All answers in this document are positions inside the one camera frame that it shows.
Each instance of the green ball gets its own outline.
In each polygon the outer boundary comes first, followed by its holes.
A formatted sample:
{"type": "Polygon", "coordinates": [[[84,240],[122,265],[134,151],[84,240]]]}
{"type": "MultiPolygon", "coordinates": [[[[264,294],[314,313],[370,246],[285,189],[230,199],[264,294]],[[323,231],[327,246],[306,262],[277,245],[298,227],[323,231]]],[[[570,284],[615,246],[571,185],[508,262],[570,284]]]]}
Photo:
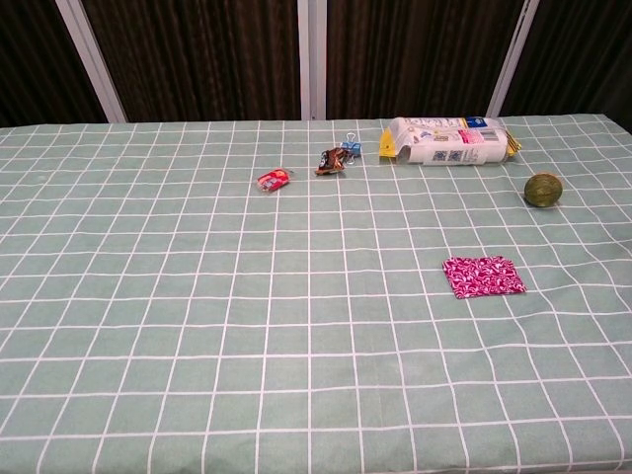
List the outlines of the green ball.
{"type": "Polygon", "coordinates": [[[549,207],[562,195],[562,182],[552,173],[537,173],[524,185],[524,198],[537,207],[549,207]]]}

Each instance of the fabric swatch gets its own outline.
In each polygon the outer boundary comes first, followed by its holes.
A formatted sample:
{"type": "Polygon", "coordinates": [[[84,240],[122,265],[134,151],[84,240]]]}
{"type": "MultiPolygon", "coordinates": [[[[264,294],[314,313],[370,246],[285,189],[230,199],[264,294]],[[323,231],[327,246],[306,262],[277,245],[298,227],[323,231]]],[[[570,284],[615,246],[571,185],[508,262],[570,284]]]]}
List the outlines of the fabric swatch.
{"type": "Polygon", "coordinates": [[[526,291],[514,262],[501,256],[482,259],[452,257],[443,262],[443,271],[459,299],[526,291]]]}

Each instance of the white plastic packaging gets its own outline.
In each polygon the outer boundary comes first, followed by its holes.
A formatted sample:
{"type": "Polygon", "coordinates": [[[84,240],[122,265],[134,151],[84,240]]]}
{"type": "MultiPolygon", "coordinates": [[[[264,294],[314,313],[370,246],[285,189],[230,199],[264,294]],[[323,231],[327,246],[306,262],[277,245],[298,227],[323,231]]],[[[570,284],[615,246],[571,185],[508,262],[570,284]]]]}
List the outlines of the white plastic packaging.
{"type": "Polygon", "coordinates": [[[492,118],[395,118],[380,139],[380,156],[424,165],[502,163],[519,148],[492,118]]]}

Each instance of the dark brown curtain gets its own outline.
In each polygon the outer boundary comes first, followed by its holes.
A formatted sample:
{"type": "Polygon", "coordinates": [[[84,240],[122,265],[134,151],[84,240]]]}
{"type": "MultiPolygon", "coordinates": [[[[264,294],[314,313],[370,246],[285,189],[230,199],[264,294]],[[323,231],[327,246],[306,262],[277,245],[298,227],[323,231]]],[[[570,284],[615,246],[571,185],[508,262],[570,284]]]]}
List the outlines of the dark brown curtain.
{"type": "Polygon", "coordinates": [[[522,0],[331,0],[327,116],[482,115],[522,0]]]}
{"type": "Polygon", "coordinates": [[[503,115],[604,113],[632,131],[632,2],[541,0],[503,115]]]}
{"type": "Polygon", "coordinates": [[[0,126],[102,121],[54,0],[0,0],[0,126]]]}
{"type": "Polygon", "coordinates": [[[300,119],[296,0],[84,0],[130,121],[300,119]]]}

